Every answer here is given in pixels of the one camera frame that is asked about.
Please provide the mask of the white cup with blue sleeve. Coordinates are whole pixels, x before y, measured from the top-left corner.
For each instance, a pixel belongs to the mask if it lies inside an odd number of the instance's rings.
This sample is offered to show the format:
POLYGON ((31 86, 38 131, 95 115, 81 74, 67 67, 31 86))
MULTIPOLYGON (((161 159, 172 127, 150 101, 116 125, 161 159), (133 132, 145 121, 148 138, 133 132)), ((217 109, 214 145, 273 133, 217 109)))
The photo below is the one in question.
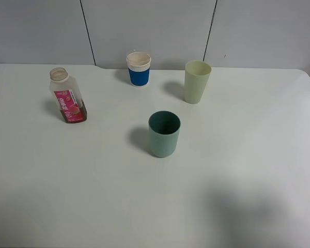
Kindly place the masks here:
POLYGON ((146 86, 149 82, 151 56, 134 50, 126 57, 130 81, 135 87, 146 86))

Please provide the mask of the teal green cup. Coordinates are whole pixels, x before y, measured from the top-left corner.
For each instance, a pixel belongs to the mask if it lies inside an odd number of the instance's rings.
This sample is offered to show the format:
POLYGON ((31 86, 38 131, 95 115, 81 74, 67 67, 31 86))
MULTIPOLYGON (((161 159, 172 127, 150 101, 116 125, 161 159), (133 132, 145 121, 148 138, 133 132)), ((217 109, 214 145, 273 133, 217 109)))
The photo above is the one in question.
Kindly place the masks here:
POLYGON ((150 151, 158 158, 165 158, 174 153, 181 121, 170 111, 153 113, 148 120, 150 151))

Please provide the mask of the clear bottle with pink label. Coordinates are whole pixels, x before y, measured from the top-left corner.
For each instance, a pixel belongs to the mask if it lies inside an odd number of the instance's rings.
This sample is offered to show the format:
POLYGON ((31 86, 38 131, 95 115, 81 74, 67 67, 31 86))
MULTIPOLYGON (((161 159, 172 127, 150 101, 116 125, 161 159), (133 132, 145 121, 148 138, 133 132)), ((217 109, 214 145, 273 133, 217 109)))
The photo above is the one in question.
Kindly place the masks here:
POLYGON ((50 92, 66 123, 79 123, 87 119, 87 110, 76 79, 65 68, 50 71, 50 92))

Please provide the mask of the pale green tall cup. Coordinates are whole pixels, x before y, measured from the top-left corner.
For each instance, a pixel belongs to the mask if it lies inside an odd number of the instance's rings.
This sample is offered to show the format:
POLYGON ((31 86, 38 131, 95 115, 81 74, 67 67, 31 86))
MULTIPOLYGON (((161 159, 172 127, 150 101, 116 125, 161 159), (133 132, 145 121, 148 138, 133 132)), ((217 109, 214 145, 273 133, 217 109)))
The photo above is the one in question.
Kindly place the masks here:
POLYGON ((185 65, 184 99, 189 104, 200 102, 208 83, 211 66, 200 60, 193 60, 185 65))

